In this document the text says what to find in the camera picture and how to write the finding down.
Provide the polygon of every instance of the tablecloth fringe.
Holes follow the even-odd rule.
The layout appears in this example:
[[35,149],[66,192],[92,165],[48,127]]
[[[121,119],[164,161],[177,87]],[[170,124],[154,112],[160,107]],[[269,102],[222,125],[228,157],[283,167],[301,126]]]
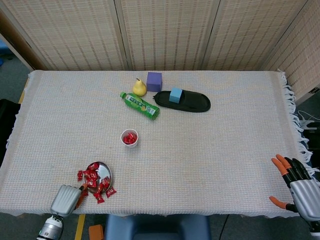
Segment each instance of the tablecloth fringe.
[[304,131],[300,126],[300,120],[298,116],[295,114],[296,111],[296,97],[295,93],[292,91],[291,86],[288,85],[287,79],[286,79],[286,73],[284,71],[281,71],[278,69],[278,71],[281,73],[281,79],[282,79],[282,89],[284,92],[284,97],[286,100],[286,106],[288,108],[289,116],[293,122],[293,126],[295,127],[295,130],[293,134],[295,135],[297,139],[297,149],[302,155],[302,159],[299,159],[299,161],[304,165],[305,169],[308,171],[309,175],[315,179],[315,172],[320,172],[318,168],[311,167],[308,163],[310,162],[312,152],[307,150],[307,142],[309,139],[303,137],[302,132]]

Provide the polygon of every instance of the yellow pear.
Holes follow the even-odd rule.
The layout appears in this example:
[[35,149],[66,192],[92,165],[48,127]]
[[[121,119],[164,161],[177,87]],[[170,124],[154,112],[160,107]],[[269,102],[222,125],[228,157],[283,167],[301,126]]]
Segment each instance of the yellow pear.
[[132,92],[139,96],[142,97],[147,93],[147,86],[144,84],[143,81],[141,81],[139,78],[136,79],[136,82],[132,88]]

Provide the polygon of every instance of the bottle cap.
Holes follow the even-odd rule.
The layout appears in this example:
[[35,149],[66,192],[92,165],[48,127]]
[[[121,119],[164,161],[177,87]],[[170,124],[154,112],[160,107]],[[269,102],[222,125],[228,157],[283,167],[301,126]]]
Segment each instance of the bottle cap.
[[127,94],[125,92],[120,93],[120,97],[123,99]]

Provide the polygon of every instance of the robotic hand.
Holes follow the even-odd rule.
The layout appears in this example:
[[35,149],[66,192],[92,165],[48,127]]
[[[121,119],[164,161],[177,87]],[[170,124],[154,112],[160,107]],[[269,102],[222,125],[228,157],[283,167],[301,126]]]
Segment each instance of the robotic hand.
[[37,240],[59,240],[64,231],[63,218],[69,216],[75,209],[79,207],[84,196],[81,194],[87,190],[87,184],[83,184],[80,188],[68,185],[62,185],[56,194],[52,204],[51,213],[41,231]]
[[311,179],[301,162],[279,154],[271,159],[280,171],[295,204],[281,202],[274,196],[269,199],[282,209],[299,213],[309,224],[310,234],[315,240],[320,240],[320,188]]

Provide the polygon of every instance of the purple cube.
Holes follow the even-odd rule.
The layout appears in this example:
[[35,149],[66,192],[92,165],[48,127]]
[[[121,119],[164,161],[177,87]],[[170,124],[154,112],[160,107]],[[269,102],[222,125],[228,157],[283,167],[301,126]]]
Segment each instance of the purple cube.
[[162,73],[148,72],[146,78],[146,89],[150,92],[160,92],[162,88]]

